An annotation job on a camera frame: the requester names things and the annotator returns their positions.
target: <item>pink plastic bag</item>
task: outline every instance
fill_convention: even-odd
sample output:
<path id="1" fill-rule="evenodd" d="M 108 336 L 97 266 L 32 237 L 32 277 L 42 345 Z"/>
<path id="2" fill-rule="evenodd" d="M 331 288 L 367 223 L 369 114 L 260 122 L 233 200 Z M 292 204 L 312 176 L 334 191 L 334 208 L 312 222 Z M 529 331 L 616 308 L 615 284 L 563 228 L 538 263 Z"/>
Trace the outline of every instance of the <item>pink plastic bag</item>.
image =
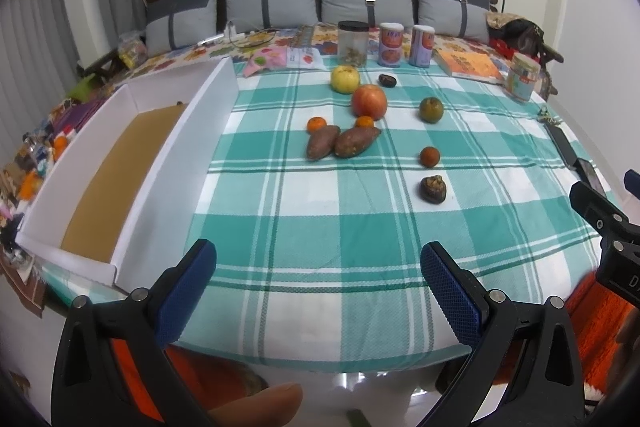
<path id="1" fill-rule="evenodd" d="M 320 52 L 315 48 L 262 48 L 249 58 L 242 76 L 245 78 L 262 70 L 278 71 L 284 69 L 322 70 L 326 67 Z"/>

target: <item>white box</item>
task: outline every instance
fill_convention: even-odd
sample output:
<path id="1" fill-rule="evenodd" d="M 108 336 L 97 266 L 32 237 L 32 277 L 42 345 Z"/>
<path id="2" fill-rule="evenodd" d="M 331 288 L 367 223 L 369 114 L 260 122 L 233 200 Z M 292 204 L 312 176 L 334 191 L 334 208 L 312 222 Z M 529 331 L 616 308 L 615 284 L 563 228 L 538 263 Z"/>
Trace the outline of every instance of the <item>white box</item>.
<path id="1" fill-rule="evenodd" d="M 71 142 L 24 216 L 16 241 L 32 255 L 127 292 L 150 287 L 184 254 L 185 241 L 218 140 L 238 97 L 230 58 L 133 79 Z M 82 195 L 129 123 L 146 111 L 188 103 L 130 207 L 110 263 L 60 248 Z"/>

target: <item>screw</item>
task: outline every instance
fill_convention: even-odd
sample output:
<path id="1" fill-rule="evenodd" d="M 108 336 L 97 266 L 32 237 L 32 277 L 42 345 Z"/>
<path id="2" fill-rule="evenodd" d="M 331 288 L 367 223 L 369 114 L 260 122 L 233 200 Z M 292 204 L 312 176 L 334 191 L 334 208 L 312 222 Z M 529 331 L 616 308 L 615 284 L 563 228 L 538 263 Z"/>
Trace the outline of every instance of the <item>screw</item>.
<path id="1" fill-rule="evenodd" d="M 489 298 L 493 302 L 501 303 L 507 300 L 507 295 L 505 295 L 504 292 L 501 290 L 491 290 L 489 292 Z"/>
<path id="2" fill-rule="evenodd" d="M 559 310 L 561 310 L 564 306 L 564 301 L 555 295 L 549 299 L 549 302 L 554 308 L 557 308 Z"/>
<path id="3" fill-rule="evenodd" d="M 148 295 L 149 290 L 147 290 L 146 288 L 136 288 L 131 292 L 131 298 L 136 302 L 145 300 Z"/>
<path id="4" fill-rule="evenodd" d="M 87 304 L 88 302 L 88 298 L 86 295 L 79 295 L 78 297 L 76 297 L 74 299 L 74 301 L 71 303 L 71 305 L 74 308 L 82 308 L 85 304 Z"/>

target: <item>brown cardboard box bottom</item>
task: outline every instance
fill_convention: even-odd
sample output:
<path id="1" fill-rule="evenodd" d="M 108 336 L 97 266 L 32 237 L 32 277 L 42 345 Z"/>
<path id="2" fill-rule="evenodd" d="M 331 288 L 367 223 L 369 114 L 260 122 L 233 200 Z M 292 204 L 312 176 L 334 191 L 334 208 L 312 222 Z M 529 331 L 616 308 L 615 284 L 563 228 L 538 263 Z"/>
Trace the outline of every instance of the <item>brown cardboard box bottom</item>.
<path id="1" fill-rule="evenodd" d="M 131 121 L 84 191 L 60 248 L 94 261 L 111 261 L 136 194 L 185 107 L 143 112 Z"/>

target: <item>yellow apple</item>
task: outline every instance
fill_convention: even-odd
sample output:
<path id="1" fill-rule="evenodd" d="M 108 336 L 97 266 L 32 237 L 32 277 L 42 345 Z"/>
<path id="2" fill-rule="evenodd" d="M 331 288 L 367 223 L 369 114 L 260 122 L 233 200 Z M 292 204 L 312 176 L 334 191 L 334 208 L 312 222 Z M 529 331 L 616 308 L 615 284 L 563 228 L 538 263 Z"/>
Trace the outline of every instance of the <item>yellow apple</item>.
<path id="1" fill-rule="evenodd" d="M 353 66 L 338 66 L 331 72 L 331 87 L 342 94 L 351 94 L 360 85 L 360 73 Z"/>

